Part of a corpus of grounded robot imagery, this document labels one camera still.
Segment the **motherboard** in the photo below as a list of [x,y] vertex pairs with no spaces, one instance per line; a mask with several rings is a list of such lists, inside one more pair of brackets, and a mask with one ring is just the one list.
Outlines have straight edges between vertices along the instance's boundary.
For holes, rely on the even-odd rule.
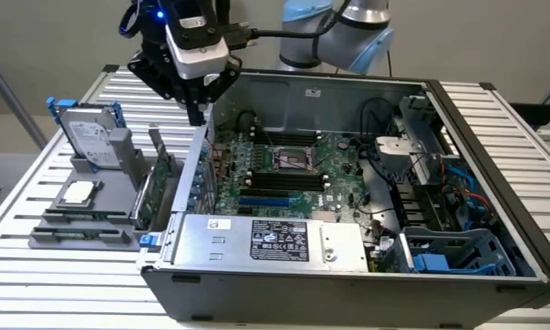
[[215,214],[353,222],[366,194],[357,148],[344,134],[219,132]]

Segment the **warning label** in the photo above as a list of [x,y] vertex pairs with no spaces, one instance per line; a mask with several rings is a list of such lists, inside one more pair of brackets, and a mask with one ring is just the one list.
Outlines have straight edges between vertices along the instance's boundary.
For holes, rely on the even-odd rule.
[[255,260],[309,261],[305,222],[253,220],[251,257]]

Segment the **gray wall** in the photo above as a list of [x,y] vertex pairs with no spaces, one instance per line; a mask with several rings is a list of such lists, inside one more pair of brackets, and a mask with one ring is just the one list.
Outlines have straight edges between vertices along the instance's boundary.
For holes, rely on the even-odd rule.
[[[80,98],[104,64],[131,58],[139,38],[116,33],[128,2],[0,0],[0,69],[32,113],[45,113],[47,96]],[[283,3],[233,0],[233,20],[277,28]],[[542,98],[550,86],[550,0],[392,0],[390,10],[396,76],[489,81],[510,100]],[[247,67],[272,68],[279,41],[260,40],[240,55]]]

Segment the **aluminum slat table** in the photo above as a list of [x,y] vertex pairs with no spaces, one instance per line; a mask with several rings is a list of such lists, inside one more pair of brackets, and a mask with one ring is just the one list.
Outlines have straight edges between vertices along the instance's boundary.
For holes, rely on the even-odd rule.
[[[534,197],[534,192],[550,194],[546,145],[526,136],[521,119],[513,116],[496,92],[485,91],[477,84],[442,85],[550,239],[550,200],[541,205]],[[159,97],[123,68],[100,75],[81,101],[112,100],[123,105],[136,147],[145,154],[155,153],[147,129],[149,122],[156,122],[169,151],[184,159],[196,128],[188,125],[187,113],[173,101]],[[509,146],[518,148],[517,154],[509,153]],[[71,146],[59,131],[0,207],[0,328],[240,328],[235,324],[177,323],[165,316],[137,271],[139,252],[28,248],[28,235],[72,171],[71,155]],[[248,324],[247,328],[300,327]],[[550,305],[540,310],[514,309],[480,329],[550,330]]]

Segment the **robotic arm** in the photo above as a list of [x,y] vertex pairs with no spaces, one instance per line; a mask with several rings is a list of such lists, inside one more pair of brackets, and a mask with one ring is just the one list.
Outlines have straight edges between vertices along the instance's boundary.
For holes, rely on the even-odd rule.
[[184,105],[189,124],[201,126],[208,103],[239,78],[243,61],[231,51],[247,47],[252,31],[244,24],[219,24],[212,0],[133,0],[120,34],[132,38],[139,32],[141,50],[128,69],[163,98]]
[[365,73],[376,61],[372,54],[384,54],[393,39],[389,16],[381,24],[352,18],[366,15],[370,6],[386,9],[386,0],[345,0],[338,12],[332,0],[289,0],[284,31],[263,31],[249,29],[248,23],[231,24],[229,0],[216,0],[217,13],[212,0],[132,0],[119,32],[127,38],[140,32],[143,44],[128,69],[163,98],[184,105],[189,124],[201,126],[208,103],[219,100],[240,75],[243,61],[231,51],[244,49],[253,39],[285,38],[280,59],[289,68],[309,69],[324,60]]

